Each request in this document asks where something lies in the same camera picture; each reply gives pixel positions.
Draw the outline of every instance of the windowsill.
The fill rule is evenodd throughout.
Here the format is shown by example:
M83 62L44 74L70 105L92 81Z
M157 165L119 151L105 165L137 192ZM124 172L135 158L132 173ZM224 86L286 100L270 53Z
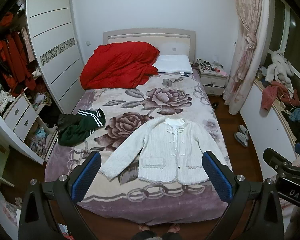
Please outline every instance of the windowsill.
M264 90L264 87L263 87L262 83L259 80L255 79L254 83L260 89L261 92ZM277 114L279 120L281 121L281 123L284 127L284 130L286 131L286 133L289 137L290 143L291 143L292 147L294 148L297 138L294 136L294 134L292 133L292 131L290 129L290 126L289 126L288 122L285 120L285 118L281 114L281 107L280 107L280 103L279 103L278 98L276 98L275 101L273 102L272 108L275 111L275 113Z

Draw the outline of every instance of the white headboard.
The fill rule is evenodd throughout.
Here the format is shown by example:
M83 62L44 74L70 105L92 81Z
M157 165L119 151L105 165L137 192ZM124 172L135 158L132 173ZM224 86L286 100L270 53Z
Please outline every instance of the white headboard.
M171 28L135 28L103 33L103 44L144 41L160 50L160 55L184 54L194 62L195 31Z

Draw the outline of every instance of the white wardrobe door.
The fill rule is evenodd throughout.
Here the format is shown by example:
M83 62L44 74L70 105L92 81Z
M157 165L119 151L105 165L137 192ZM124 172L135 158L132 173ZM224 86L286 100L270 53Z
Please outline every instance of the white wardrobe door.
M42 76L61 111L70 114L84 90L69 0L26 0L26 18Z

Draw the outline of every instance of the black device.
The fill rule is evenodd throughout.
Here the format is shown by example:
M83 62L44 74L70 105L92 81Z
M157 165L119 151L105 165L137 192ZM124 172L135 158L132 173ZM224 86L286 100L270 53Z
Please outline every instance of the black device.
M300 144L295 147L300 154ZM279 196L300 207L300 168L274 150L264 151L264 160L278 172L276 181L247 181L243 175L234 175L208 151L202 156L202 165L220 199L228 203L206 240L228 240L236 228L246 203L254 200L253 208L242 239L283 240L283 219ZM33 179L24 198L19 223L20 240L64 239L56 224L49 200L56 200L69 231L76 240L95 240L76 203L82 201L101 166L101 156L92 152L82 165L69 175L61 175L55 182L40 183Z

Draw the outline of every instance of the white pillow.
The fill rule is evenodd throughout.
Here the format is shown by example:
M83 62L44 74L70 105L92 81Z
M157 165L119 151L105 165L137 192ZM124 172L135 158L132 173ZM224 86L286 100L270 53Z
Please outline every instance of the white pillow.
M157 61L153 64L158 69L158 72L164 73L190 73L192 67L187 55L160 55Z

